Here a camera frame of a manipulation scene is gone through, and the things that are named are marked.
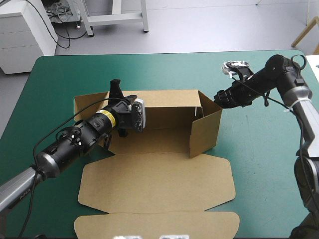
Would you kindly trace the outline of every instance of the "yellow label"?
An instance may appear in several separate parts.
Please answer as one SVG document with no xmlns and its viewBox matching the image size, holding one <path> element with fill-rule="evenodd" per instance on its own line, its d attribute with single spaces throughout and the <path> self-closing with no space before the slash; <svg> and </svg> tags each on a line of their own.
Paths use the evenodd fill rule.
<svg viewBox="0 0 319 239">
<path fill-rule="evenodd" d="M 97 111 L 97 113 L 104 114 L 107 118 L 109 118 L 109 120 L 110 120 L 110 122 L 112 124 L 112 127 L 115 127 L 115 124 L 116 124 L 115 118 L 110 112 L 108 112 L 106 110 L 100 110 L 100 111 Z"/>
</svg>

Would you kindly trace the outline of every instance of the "white drawer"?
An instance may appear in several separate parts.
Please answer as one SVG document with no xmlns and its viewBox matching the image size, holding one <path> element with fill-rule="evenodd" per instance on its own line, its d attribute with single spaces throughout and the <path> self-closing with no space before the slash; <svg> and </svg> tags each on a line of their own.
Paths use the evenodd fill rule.
<svg viewBox="0 0 319 239">
<path fill-rule="evenodd" d="M 0 17 L 0 34 L 17 31 L 30 31 L 23 16 Z"/>
<path fill-rule="evenodd" d="M 0 49 L 37 45 L 31 31 L 0 34 Z"/>
<path fill-rule="evenodd" d="M 40 56 L 39 46 L 0 49 L 0 68 L 6 74 L 29 72 Z"/>
</svg>

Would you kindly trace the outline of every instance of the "open cardboard box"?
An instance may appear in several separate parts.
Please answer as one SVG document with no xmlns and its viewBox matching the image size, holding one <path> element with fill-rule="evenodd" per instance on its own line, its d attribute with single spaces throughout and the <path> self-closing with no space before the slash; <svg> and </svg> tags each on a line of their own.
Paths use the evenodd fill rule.
<svg viewBox="0 0 319 239">
<path fill-rule="evenodd" d="M 146 105 L 143 133 L 113 133 L 115 156 L 85 166 L 79 192 L 83 205 L 108 215 L 75 221 L 79 239 L 140 235 L 233 238 L 239 217 L 204 212 L 232 200 L 235 187 L 228 160 L 202 152 L 217 142 L 222 109 L 198 90 L 134 91 Z M 75 97 L 75 111 L 108 93 Z M 78 115 L 85 119 L 103 102 Z"/>
</svg>

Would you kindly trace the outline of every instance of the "white cable tie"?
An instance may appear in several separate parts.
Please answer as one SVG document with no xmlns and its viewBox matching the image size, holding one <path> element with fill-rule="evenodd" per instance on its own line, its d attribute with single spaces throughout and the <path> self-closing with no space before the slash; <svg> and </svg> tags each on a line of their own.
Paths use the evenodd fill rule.
<svg viewBox="0 0 319 239">
<path fill-rule="evenodd" d="M 296 100 L 295 102 L 293 102 L 292 105 L 291 105 L 290 107 L 288 107 L 288 109 L 284 110 L 284 112 L 293 111 L 294 105 L 297 104 L 297 103 L 299 103 L 300 101 L 310 101 L 310 102 L 311 102 L 311 99 L 309 99 L 309 98 L 298 99 L 298 100 Z"/>
</svg>

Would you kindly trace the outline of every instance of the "black cable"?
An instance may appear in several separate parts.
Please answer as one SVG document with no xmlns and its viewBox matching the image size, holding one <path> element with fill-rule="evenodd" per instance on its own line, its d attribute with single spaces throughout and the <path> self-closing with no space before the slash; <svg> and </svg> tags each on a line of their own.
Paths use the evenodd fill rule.
<svg viewBox="0 0 319 239">
<path fill-rule="evenodd" d="M 64 126 L 66 123 L 68 123 L 70 120 L 72 120 L 74 117 L 76 117 L 78 114 L 82 113 L 84 110 L 90 108 L 91 106 L 97 104 L 97 103 L 100 103 L 100 102 L 103 102 L 103 101 L 106 101 L 106 100 L 119 100 L 119 101 L 126 101 L 127 103 L 129 103 L 127 100 L 125 99 L 120 99 L 120 98 L 114 98 L 114 97 L 111 97 L 111 98 L 104 98 L 102 100 L 99 100 L 99 101 L 96 101 L 96 102 L 93 102 L 91 103 L 90 105 L 86 106 L 85 108 L 81 109 L 80 111 L 78 111 L 76 114 L 74 114 L 73 116 L 71 116 L 70 118 L 68 118 L 66 121 L 64 121 L 63 123 L 61 123 L 59 126 L 57 126 L 56 128 L 52 129 L 46 136 L 44 136 L 42 139 L 40 139 L 36 144 L 35 146 L 33 147 L 33 160 L 34 160 L 34 164 L 35 166 L 38 168 L 38 165 L 37 165 L 37 162 L 36 162 L 36 149 L 37 147 L 46 139 L 48 138 L 51 134 L 53 134 L 55 131 L 57 131 L 59 128 L 61 128 L 62 126 Z M 24 220 L 24 223 L 23 223 L 23 226 L 21 228 L 21 231 L 19 233 L 19 236 L 18 238 L 22 238 L 23 236 L 23 233 L 25 231 L 25 228 L 26 228 L 26 225 L 29 221 L 29 218 L 31 216 L 31 212 L 32 212 L 32 206 L 33 206 L 33 196 L 34 196 L 34 191 L 35 191 L 35 186 L 36 186 L 36 179 L 38 177 L 38 172 L 37 170 L 35 171 L 35 175 L 34 175 L 34 178 L 33 178 L 33 184 L 32 184 L 32 189 L 31 189 L 31 196 L 30 196 L 30 202 L 29 202 L 29 208 L 28 208 L 28 213 L 25 217 L 25 220 Z"/>
<path fill-rule="evenodd" d="M 78 36 L 78 37 L 65 37 L 65 36 L 62 36 L 62 35 L 60 35 L 59 33 L 57 33 L 56 32 L 56 34 L 58 35 L 58 36 L 60 36 L 60 37 L 62 37 L 62 38 L 65 38 L 65 39 L 71 39 L 71 40 L 73 40 L 73 39 L 79 39 L 79 38 L 81 38 L 81 37 L 83 37 L 83 36 L 85 36 L 85 34 L 86 34 L 86 31 L 81 35 L 81 36 Z"/>
<path fill-rule="evenodd" d="M 287 106 L 284 105 L 283 103 L 281 103 L 281 102 L 279 102 L 279 101 L 277 101 L 277 100 L 275 100 L 275 99 L 269 97 L 268 94 L 263 95 L 263 94 L 259 93 L 258 91 L 252 89 L 251 87 L 247 86 L 245 83 L 243 83 L 243 82 L 241 82 L 241 81 L 235 79 L 234 77 L 232 77 L 232 79 L 235 80 L 236 82 L 242 84 L 243 86 L 247 87 L 249 90 L 255 92 L 256 94 L 262 96 L 264 99 L 271 100 L 271 101 L 273 101 L 273 102 L 275 102 L 275 103 L 277 103 L 277 104 L 283 106 L 284 108 L 288 109 L 289 112 L 291 112 L 291 113 L 296 117 L 296 119 L 297 119 L 297 121 L 298 121 L 298 123 L 299 123 L 299 125 L 300 125 L 300 129 L 301 129 L 300 144 L 299 144 L 299 157 L 300 157 L 300 161 L 301 161 L 301 163 L 302 163 L 303 174 L 304 174 L 304 176 L 305 176 L 306 183 L 307 183 L 307 187 L 308 187 L 308 190 L 309 190 L 309 192 L 310 192 L 311 198 L 312 198 L 312 200 L 313 200 L 313 202 L 314 202 L 315 208 L 316 208 L 316 210 L 319 212 L 319 205 L 318 205 L 318 203 L 317 203 L 316 200 L 315 200 L 314 193 L 313 193 L 313 191 L 312 191 L 312 189 L 311 189 L 309 180 L 308 180 L 308 178 L 307 178 L 307 173 L 306 173 L 306 169 L 305 169 L 304 158 L 303 158 L 303 154 L 302 154 L 303 138 L 304 138 L 304 125 L 303 125 L 302 120 L 300 119 L 300 117 L 299 117 L 292 109 L 290 109 L 289 107 L 287 107 Z"/>
<path fill-rule="evenodd" d="M 63 49 L 69 48 L 69 47 L 71 46 L 71 39 L 69 39 L 69 44 L 68 44 L 68 46 L 62 46 L 62 45 L 60 45 L 60 44 L 54 39 L 54 37 L 52 36 L 52 33 L 50 32 L 50 30 L 49 30 L 47 24 L 45 23 L 45 21 L 44 21 L 42 15 L 40 14 L 39 10 L 38 10 L 29 0 L 25 0 L 25 1 L 27 1 L 27 2 L 36 10 L 36 12 L 39 14 L 40 18 L 42 19 L 42 21 L 43 21 L 43 23 L 44 23 L 46 29 L 48 30 L 48 32 L 49 32 L 51 38 L 53 39 L 53 41 L 54 41 L 59 47 L 61 47 L 61 48 L 63 48 Z"/>
</svg>

